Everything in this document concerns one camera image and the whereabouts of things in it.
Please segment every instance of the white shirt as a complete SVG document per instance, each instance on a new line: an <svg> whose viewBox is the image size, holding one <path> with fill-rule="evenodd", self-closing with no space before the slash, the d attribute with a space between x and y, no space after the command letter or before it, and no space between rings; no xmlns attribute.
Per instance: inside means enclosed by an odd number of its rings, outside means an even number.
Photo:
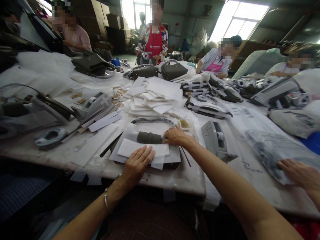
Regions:
<svg viewBox="0 0 320 240"><path fill-rule="evenodd" d="M277 63L272 68L270 68L270 70L265 74L265 77L271 76L271 73L274 73L274 72L299 73L300 69L288 67L288 64L286 62Z"/></svg>
<svg viewBox="0 0 320 240"><path fill-rule="evenodd" d="M219 57L219 49L218 48L212 48L210 52L207 53L199 62L202 62L201 70L205 71L212 63L217 65L222 65L222 68L220 72L228 73L229 65L232 63L232 59L222 59L220 61Z"/></svg>

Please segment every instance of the small container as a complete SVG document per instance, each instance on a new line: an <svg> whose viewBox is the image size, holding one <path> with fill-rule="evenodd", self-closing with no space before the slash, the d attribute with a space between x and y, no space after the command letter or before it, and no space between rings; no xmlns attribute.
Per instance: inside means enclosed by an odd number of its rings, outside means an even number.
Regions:
<svg viewBox="0 0 320 240"><path fill-rule="evenodd" d="M190 119L187 119L187 118L180 118L179 125L183 131L189 131L189 130L193 129L193 126L191 124Z"/></svg>

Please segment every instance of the window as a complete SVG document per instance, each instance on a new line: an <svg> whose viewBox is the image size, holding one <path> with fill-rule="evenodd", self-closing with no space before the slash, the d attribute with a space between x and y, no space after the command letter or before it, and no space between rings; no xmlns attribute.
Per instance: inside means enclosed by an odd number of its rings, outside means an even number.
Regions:
<svg viewBox="0 0 320 240"><path fill-rule="evenodd" d="M226 1L210 40L220 42L235 35L248 39L268 9L264 5Z"/></svg>
<svg viewBox="0 0 320 240"><path fill-rule="evenodd" d="M150 0L122 0L121 7L122 15L128 20L129 28L139 29L140 13L146 15L146 24L151 22Z"/></svg>

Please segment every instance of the silver bracelet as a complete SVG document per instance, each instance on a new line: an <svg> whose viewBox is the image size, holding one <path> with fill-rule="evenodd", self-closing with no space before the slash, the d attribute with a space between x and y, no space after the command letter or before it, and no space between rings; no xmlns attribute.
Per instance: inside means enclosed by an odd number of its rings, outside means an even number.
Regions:
<svg viewBox="0 0 320 240"><path fill-rule="evenodd" d="M105 195L104 195L104 205L106 206L106 209L109 213L112 212L112 210L110 210L110 208L108 207L108 203L107 203L107 191L108 191L108 188L106 188L106 190L104 190L105 192Z"/></svg>

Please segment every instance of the table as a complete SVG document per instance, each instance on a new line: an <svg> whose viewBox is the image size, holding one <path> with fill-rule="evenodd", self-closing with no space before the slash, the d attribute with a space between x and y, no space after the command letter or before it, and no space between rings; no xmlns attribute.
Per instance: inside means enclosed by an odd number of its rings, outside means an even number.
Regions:
<svg viewBox="0 0 320 240"><path fill-rule="evenodd" d="M112 81L85 83L82 86L86 87L86 94L97 91L105 91L108 94L111 94L113 87L121 84L129 87L132 84L132 81L123 79L118 74ZM61 94L55 99L66 106L70 107L72 105L72 102L70 101L70 94ZM257 108L247 102L243 102L241 104L237 103L237 105ZM204 125L209 120L215 120L220 123L226 137L228 151L239 156L229 163L229 165L250 184L252 184L255 189L276 209L305 217L320 217L320 214L316 210L314 204L301 188L283 186L266 172L264 167L258 162L255 153L244 141L243 136L234 128L230 121L213 119L199 114L195 115L198 117L199 126ZM44 132L42 131L1 142L0 155L64 170L76 172L84 171L85 173L88 173L89 178L105 177L115 179L118 174L122 172L123 165L109 161L108 158L110 154L105 155L103 158L100 158L99 154L123 131L126 124L131 122L131 120L133 120L133 118L123 114L123 119L114 124L116 128L115 132L113 132L104 142L97 142L95 141L95 137L92 136L92 133L84 132L82 134L76 134L69 141L55 149L40 151L34 145L34 138ZM77 121L71 121L70 125L65 128L67 130L71 130L74 129L77 124ZM98 144L99 148L97 151L92 153L87 165L82 169L78 165L72 163L71 160L79 157L79 155L74 151L74 147L83 141L90 142L91 144ZM188 153L187 155L192 166L191 168L188 166L185 159L175 171L160 171L148 168L140 184L172 189L202 197L206 196L204 208L213 210L221 201L221 197L194 159L192 159Z"/></svg>

